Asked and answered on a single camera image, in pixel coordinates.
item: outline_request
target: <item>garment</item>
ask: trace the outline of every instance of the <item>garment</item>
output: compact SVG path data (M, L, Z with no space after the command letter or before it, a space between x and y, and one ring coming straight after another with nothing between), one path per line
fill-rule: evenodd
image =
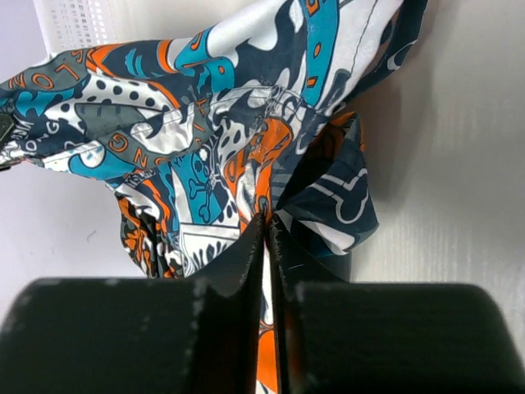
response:
M104 181L151 278L197 272L255 213L306 228L313 254L348 253L377 227L350 100L399 68L425 3L266 0L188 43L51 55L0 85L0 166ZM258 389L275 392L268 280Z

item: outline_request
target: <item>patterned fabric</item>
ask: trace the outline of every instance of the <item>patterned fabric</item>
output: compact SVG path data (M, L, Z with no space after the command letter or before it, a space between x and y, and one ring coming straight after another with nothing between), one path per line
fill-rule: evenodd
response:
M188 43L52 55L0 85L22 160L105 181L149 277L188 277L279 213L314 254L377 227L350 99L399 68L423 0L266 0ZM276 392L265 268L258 389Z

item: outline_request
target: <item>perforated white plastic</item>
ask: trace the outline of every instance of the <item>perforated white plastic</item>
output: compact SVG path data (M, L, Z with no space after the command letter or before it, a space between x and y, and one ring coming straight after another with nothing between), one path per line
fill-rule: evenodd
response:
M116 41L108 0L34 0L50 53Z

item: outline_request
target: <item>crumpled cloth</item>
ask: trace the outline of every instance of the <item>crumpled cloth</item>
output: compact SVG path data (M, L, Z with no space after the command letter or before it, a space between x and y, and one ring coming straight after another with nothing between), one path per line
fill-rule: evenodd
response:
M51 55L0 85L15 121L0 166L104 181L149 277L197 272L256 213L306 227L316 256L348 253L377 228L351 99L399 68L425 6L265 0L189 42ZM260 392L277 390L268 283Z

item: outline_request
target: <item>colorful cloth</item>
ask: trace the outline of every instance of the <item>colorful cloth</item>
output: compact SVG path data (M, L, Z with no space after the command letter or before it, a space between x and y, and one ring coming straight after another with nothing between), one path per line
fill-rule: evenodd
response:
M348 253L377 227L349 101L399 68L425 3L266 0L188 43L52 55L0 85L15 123L0 167L106 182L149 277L195 273L255 213L306 227L316 255ZM268 280L258 388L275 392Z

